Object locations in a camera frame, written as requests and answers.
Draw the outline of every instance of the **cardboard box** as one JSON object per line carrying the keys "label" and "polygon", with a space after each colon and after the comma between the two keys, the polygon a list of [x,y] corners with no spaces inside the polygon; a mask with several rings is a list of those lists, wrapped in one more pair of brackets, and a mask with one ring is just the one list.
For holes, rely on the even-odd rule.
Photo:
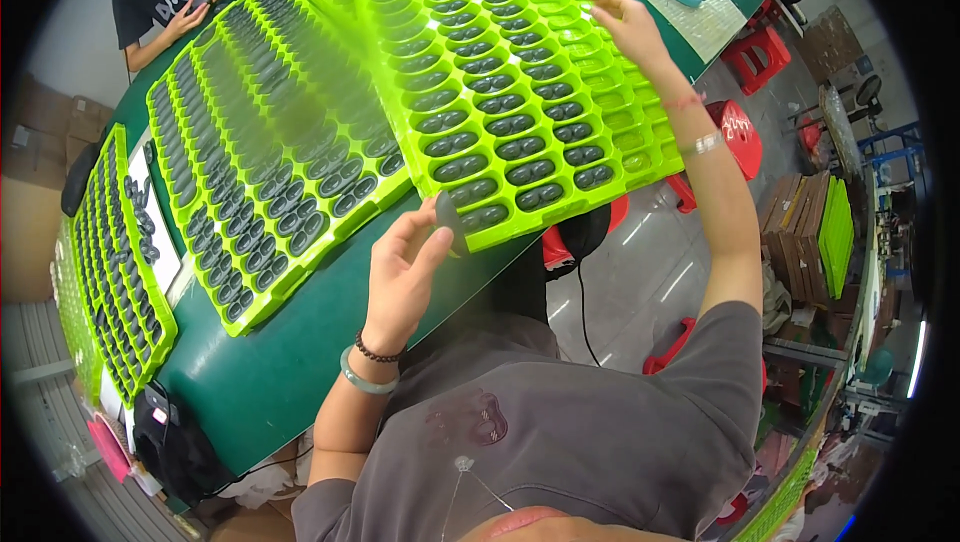
{"label": "cardboard box", "polygon": [[66,149],[63,137],[18,125],[0,152],[4,177],[57,192],[64,189]]}
{"label": "cardboard box", "polygon": [[791,294],[794,288],[790,282],[790,272],[787,270],[784,248],[778,233],[786,228],[793,215],[792,210],[796,206],[797,196],[800,193],[801,178],[798,173],[780,178],[780,182],[777,183],[779,192],[774,197],[773,208],[767,222],[760,229],[760,243],[767,248],[774,274],[791,290]]}
{"label": "cardboard box", "polygon": [[824,171],[814,176],[810,197],[804,214],[804,221],[798,229],[798,252],[805,265],[808,302],[826,308],[831,301],[827,291],[827,277],[824,275],[824,262],[820,258],[820,225],[824,220],[827,204],[827,192],[830,190],[831,176]]}
{"label": "cardboard box", "polygon": [[296,539],[293,522],[270,503],[257,510],[241,507],[210,535],[210,542],[296,542]]}
{"label": "cardboard box", "polygon": [[85,140],[80,140],[78,138],[73,138],[72,136],[67,136],[66,138],[66,169],[70,170],[70,167],[77,161],[77,157],[80,155],[80,152],[84,151],[84,148],[90,144]]}
{"label": "cardboard box", "polygon": [[826,172],[811,177],[783,176],[760,230],[761,248],[776,278],[794,300],[822,308],[827,306],[829,296],[817,236],[829,185]]}
{"label": "cardboard box", "polygon": [[84,96],[74,96],[66,135],[88,143],[100,141],[114,110]]}
{"label": "cardboard box", "polygon": [[[4,152],[4,170],[7,152]],[[0,270],[3,302],[44,302],[53,296],[50,262],[63,214],[58,189],[3,175]]]}
{"label": "cardboard box", "polygon": [[29,73],[15,93],[14,124],[51,136],[66,134],[73,104],[70,96],[44,86]]}

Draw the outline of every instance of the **black bag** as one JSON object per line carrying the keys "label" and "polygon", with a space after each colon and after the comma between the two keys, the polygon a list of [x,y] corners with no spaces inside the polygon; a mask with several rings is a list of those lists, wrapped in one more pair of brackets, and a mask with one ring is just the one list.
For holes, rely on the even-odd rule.
{"label": "black bag", "polygon": [[207,435],[182,404],[164,398],[169,410],[159,414],[161,423],[155,416],[157,407],[147,400],[148,391],[133,400],[136,455],[168,494],[192,508],[234,481],[234,474],[220,462]]}
{"label": "black bag", "polygon": [[611,206],[605,204],[558,223],[559,238],[569,250],[573,260],[547,271],[546,281],[553,282],[567,273],[572,273],[585,257],[596,250],[607,237],[610,218]]}

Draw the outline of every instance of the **green table surface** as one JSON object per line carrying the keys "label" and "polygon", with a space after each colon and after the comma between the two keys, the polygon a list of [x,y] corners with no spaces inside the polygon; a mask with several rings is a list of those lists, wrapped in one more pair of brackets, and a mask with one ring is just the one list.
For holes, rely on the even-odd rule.
{"label": "green table surface", "polygon": [[[763,0],[732,1],[749,16]],[[654,18],[674,61],[687,75],[698,78],[709,63],[701,61],[656,11]],[[127,151],[147,127],[147,90],[191,37],[140,71],[114,111],[113,120],[127,129]],[[183,240],[173,226],[156,164],[150,172],[174,245],[182,253]],[[340,353],[364,322],[370,247],[398,215],[419,204],[411,191],[368,223],[332,251],[296,294],[247,336],[227,335],[196,280],[177,302],[178,340],[158,377],[194,415],[234,473],[257,464],[313,422],[340,370]],[[437,327],[537,236],[523,236],[466,259],[447,260],[437,273],[430,307],[412,341]]]}

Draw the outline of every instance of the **black cable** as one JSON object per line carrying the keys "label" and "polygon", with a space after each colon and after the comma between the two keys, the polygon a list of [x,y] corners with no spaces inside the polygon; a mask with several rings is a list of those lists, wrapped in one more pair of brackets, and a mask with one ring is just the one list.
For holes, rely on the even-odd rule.
{"label": "black cable", "polygon": [[600,361],[597,360],[597,356],[594,355],[594,349],[591,347],[591,339],[587,337],[587,296],[584,293],[584,276],[580,273],[580,265],[583,263],[582,259],[577,262],[577,280],[580,282],[580,323],[583,325],[583,341],[586,342],[586,349],[590,351],[590,356],[593,356],[593,362],[597,363],[598,367],[602,367]]}
{"label": "black cable", "polygon": [[313,450],[313,444],[310,445],[310,448],[306,449],[305,451],[301,452],[300,454],[297,454],[297,455],[294,456],[293,458],[284,458],[283,460],[275,460],[275,461],[272,462],[272,463],[267,463],[266,465],[260,465],[259,467],[255,467],[255,468],[253,468],[253,469],[248,469],[248,470],[246,470],[246,472],[243,473],[242,475],[237,476],[237,478],[234,479],[233,481],[231,481],[231,482],[229,482],[229,483],[225,483],[225,484],[224,484],[220,489],[218,489],[217,491],[215,491],[215,492],[210,492],[209,494],[204,494],[204,495],[203,495],[203,498],[204,498],[204,499],[213,498],[214,496],[220,494],[220,493],[221,493],[223,490],[225,490],[226,488],[229,488],[229,487],[231,487],[232,485],[234,485],[234,483],[236,483],[237,481],[242,481],[244,477],[246,477],[246,476],[248,476],[248,475],[250,475],[250,474],[256,473],[257,471],[259,471],[259,470],[261,470],[261,469],[266,469],[267,467],[272,467],[273,465],[280,465],[280,464],[283,464],[283,463],[288,463],[288,462],[290,462],[291,460],[297,460],[298,458],[303,458],[304,456],[306,456],[306,453],[307,453],[307,452],[310,452],[310,451],[312,451],[312,450]]}

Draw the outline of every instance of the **red plastic stool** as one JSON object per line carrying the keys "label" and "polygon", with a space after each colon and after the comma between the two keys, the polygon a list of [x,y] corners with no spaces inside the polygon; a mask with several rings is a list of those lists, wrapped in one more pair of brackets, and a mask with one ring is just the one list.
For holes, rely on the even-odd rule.
{"label": "red plastic stool", "polygon": [[[623,219],[630,212],[630,198],[626,195],[609,203],[609,227],[606,232],[610,233],[623,223]],[[572,259],[570,251],[564,246],[564,241],[560,239],[560,230],[556,225],[551,225],[549,229],[543,232],[543,266],[552,269],[565,260]]]}
{"label": "red plastic stool", "polygon": [[[764,67],[757,55],[759,48],[767,58]],[[744,95],[757,93],[790,62],[790,52],[774,28],[767,25],[760,31],[751,33],[742,40],[736,40],[720,54],[720,60],[736,69],[743,85],[740,91]]]}
{"label": "red plastic stool", "polygon": [[[761,135],[754,129],[754,125],[750,123],[743,109],[732,100],[707,104],[706,112],[723,132],[726,147],[740,166],[743,178],[749,182],[761,170],[763,159]],[[666,183],[679,196],[678,211],[687,214],[697,208],[697,200],[693,197],[690,184],[679,173],[668,176]]]}
{"label": "red plastic stool", "polygon": [[756,12],[753,13],[753,16],[747,20],[747,29],[755,29],[758,23],[764,19],[773,22],[779,20],[783,16],[784,11],[781,10],[780,6],[774,2],[774,0],[763,0],[760,8],[756,9]]}
{"label": "red plastic stool", "polygon": [[[674,356],[677,356],[677,353],[680,351],[680,348],[687,343],[687,338],[690,337],[690,332],[693,331],[693,327],[697,324],[697,320],[693,317],[684,317],[680,320],[680,323],[683,325],[683,333],[679,335],[677,341],[670,346],[670,350],[660,356],[647,356],[646,360],[643,361],[643,368],[640,372],[643,375],[653,375],[654,373],[661,371],[666,367]],[[760,384],[761,390],[767,389],[767,365],[763,360],[760,361]]]}

